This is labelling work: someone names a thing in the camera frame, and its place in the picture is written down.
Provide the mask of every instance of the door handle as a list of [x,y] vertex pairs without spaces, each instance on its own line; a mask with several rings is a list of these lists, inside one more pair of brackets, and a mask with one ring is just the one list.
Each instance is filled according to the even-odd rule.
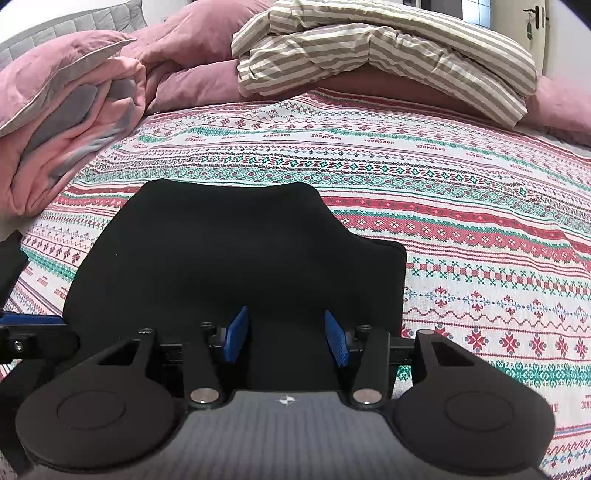
[[540,7],[538,5],[536,5],[535,9],[528,8],[528,9],[525,9],[524,12],[532,13],[535,15],[535,29],[539,30],[540,29]]

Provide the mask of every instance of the circular pad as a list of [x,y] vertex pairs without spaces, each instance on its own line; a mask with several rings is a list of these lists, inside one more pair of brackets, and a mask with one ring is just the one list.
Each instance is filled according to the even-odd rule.
[[511,403],[487,392],[459,393],[446,401],[445,412],[456,426],[469,432],[494,432],[513,419]]
[[103,469],[157,448],[175,423],[166,389],[130,368],[65,374],[29,396],[16,428],[37,463],[66,471]]
[[395,431],[426,462],[464,475],[538,466],[554,430],[544,399],[498,371],[437,368],[395,404]]

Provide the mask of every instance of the patterned bedspread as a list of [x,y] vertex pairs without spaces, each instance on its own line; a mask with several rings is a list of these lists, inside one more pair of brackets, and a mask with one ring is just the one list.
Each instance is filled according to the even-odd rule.
[[[556,479],[591,475],[591,154],[325,91],[153,116],[36,220],[23,243],[31,263],[6,308],[61,313],[102,229],[162,177],[307,182],[351,231],[402,242],[403,335],[435,329],[536,389],[557,420],[542,468]],[[409,376],[401,369],[398,393]]]

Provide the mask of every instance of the silver round button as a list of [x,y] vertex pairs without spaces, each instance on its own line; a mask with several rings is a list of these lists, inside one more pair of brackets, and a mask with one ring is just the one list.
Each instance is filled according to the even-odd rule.
[[213,388],[197,388],[191,392],[191,400],[195,403],[212,403],[219,397],[219,392]]
[[372,405],[382,400],[382,394],[373,388],[362,388],[353,393],[353,400],[362,405]]

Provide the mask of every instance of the folded striped blanket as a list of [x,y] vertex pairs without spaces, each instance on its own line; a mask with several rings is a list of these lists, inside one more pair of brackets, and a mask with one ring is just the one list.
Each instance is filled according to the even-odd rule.
[[234,35],[243,95],[278,92],[369,63],[513,127],[535,93],[529,52],[448,15],[379,0],[278,0]]

